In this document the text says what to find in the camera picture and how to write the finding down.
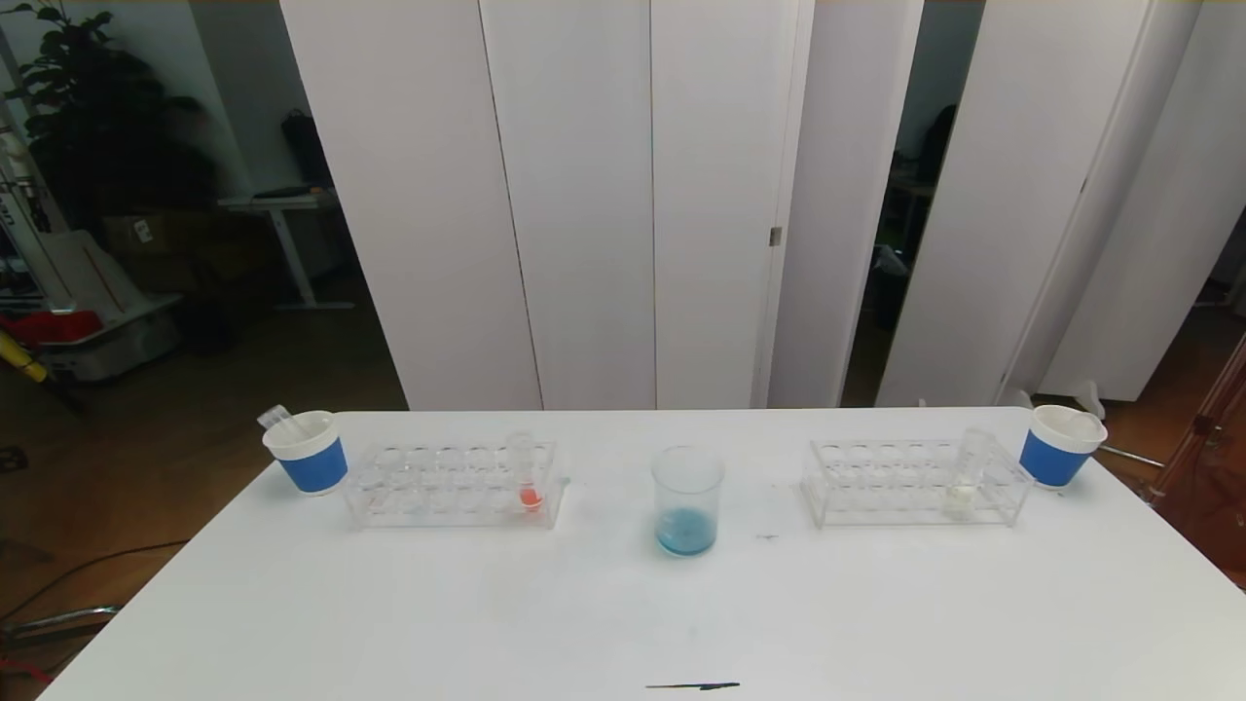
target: potted plant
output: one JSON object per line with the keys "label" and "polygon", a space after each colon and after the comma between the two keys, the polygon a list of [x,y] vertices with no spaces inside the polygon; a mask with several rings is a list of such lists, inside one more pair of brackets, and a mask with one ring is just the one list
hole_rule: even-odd
{"label": "potted plant", "polygon": [[21,70],[35,112],[30,153],[70,224],[100,232],[105,214],[206,209],[216,202],[216,166],[186,141],[202,107],[169,96],[151,66],[105,32],[111,12],[75,22],[64,5],[21,2],[4,14],[47,22],[40,55]]}

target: glass beaker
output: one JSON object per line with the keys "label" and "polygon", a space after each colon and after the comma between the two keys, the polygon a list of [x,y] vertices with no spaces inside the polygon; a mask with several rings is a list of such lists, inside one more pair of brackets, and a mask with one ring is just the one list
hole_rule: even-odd
{"label": "glass beaker", "polygon": [[667,448],[653,459],[654,535],[663,550],[693,558],[714,545],[725,472],[718,456],[692,446]]}

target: black bag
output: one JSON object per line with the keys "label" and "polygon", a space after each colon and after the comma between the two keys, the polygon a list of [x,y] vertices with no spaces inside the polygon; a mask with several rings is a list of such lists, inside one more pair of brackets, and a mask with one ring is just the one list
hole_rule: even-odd
{"label": "black bag", "polygon": [[315,132],[315,122],[312,117],[299,110],[292,110],[282,120],[282,133],[285,134],[285,142],[290,144],[290,152],[294,153],[294,161],[299,166],[303,182],[319,187],[333,187],[329,161],[324,158],[320,136]]}

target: blue and white cup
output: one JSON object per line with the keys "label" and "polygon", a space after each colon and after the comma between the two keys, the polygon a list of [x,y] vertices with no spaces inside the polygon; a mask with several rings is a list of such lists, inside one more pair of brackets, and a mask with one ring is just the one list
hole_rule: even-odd
{"label": "blue and white cup", "polygon": [[1054,405],[1039,407],[1030,418],[1020,467],[1039,487],[1063,489],[1106,440],[1108,430],[1094,415]]}
{"label": "blue and white cup", "polygon": [[265,431],[264,447],[285,468],[299,492],[308,497],[333,492],[346,477],[346,454],[341,452],[333,415],[303,412],[293,421],[298,430],[278,425]]}

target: black pen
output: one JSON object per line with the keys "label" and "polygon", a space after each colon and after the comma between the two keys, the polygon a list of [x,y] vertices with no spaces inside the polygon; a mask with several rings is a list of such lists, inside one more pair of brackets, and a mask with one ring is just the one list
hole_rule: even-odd
{"label": "black pen", "polygon": [[718,684],[650,684],[645,689],[699,689],[700,691],[714,691],[715,689],[728,689],[740,686],[738,681],[720,681]]}

